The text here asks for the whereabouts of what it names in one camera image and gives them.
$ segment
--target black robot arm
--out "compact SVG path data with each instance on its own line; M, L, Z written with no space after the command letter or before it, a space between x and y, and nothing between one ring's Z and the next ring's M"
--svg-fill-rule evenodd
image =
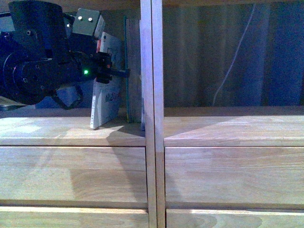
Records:
M121 73L112 69L111 55L96 53L96 33L88 34L78 25L73 30L80 32L67 38L64 17L71 26L73 17L64 15L59 5L15 1L9 3L9 9L1 16L11 16L15 31L0 34L0 110L35 105L46 96L62 108L71 109L82 100L79 83L97 78L107 84L111 75ZM100 22L98 14L94 20L95 31ZM83 40L87 44L85 52L77 48ZM61 102L56 92L68 86L75 86L78 93L70 107Z

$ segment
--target wooden panel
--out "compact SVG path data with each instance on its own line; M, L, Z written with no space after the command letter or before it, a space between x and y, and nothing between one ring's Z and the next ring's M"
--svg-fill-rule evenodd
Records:
M302 228L304 213L167 210L167 228Z
M304 208L304 148L166 148L175 205Z
M0 113L0 145L145 145L140 124L128 124L125 114L121 113L97 130L90 128L90 116L90 109L76 109L71 113L61 109Z
M0 2L1 12L9 11L8 3L13 0ZM140 6L139 0L43 0L60 5L64 12L77 11L79 8L89 10L122 10L134 9Z
M157 228L151 0L141 0L141 60L146 128L149 228Z
M139 20L126 20L129 122L142 121L141 40Z
M145 210L0 207L5 228L148 228Z
M146 207L144 148L0 147L0 201Z
M163 37L162 37L162 0L152 2L152 45L153 45L153 87L155 121L155 162L157 194L157 227L165 228L165 168L163 145Z
M2 12L8 11L8 3L13 0L0 2ZM78 8L90 10L123 10L134 9L140 6L140 0L44 0L62 6L64 12L77 11ZM267 2L293 2L294 0L163 0L165 7L187 7L187 6L208 6L224 4L244 4L244 3L267 3Z
M303 107L173 108L165 146L304 146Z

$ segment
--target vertical wooden divider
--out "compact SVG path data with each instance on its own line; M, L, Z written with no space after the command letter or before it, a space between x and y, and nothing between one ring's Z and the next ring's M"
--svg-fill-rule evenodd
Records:
M141 59L142 83L144 84L144 108L146 129L146 167L148 189L149 228L157 228L155 128L152 58L152 9L151 0L141 0Z
M158 228L166 226L165 164L164 164L164 96L163 96L163 41L162 0L152 0L152 48L154 81L154 121L156 156L156 202Z

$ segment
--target white cable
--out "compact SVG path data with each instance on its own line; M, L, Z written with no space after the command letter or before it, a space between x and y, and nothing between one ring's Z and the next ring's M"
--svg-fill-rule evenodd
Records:
M249 25L250 25L250 22L251 22L251 20L252 20L252 16L253 16L253 14L254 14L254 12L255 12L255 9L256 9L256 4L253 4L253 7L252 7L252 11L251 11L249 20L248 20L248 22L247 22L247 25L246 25L245 30L244 30L244 32L243 32L243 35L242 35L241 39L239 40L239 43L238 43L238 46L237 46L237 50L236 50L236 52L235 52L235 54L234 54L234 57L233 57L233 60L232 60L232 62L231 62L231 65L230 65L230 67L229 67L229 70L227 71L227 73L226 73L226 75L225 75L225 77L224 77L224 80L223 80L222 84L219 86L219 88L217 89L216 93L214 94L212 106L215 106L215 101L216 101L216 99L217 99L218 93L219 93L219 91L222 89L224 83L226 82L226 80L227 80L227 78L228 78L228 75L230 74L230 71L231 71L231 69L232 69L232 67L233 67L233 65L234 65L234 62L235 62L236 59L237 59L239 48L241 47L241 44L242 44L242 42L243 42L244 36L245 36L245 34L246 34L246 32L247 32L247 29L248 29L248 27L249 27Z

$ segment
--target drawer front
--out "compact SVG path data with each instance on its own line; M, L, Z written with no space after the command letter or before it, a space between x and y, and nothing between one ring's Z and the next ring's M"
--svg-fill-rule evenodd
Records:
M304 213L167 210L167 228L302 228Z
M303 147L169 147L165 167L169 206L304 205Z
M0 202L145 208L145 170L144 148L0 147Z
M0 207L4 228L148 228L145 210Z

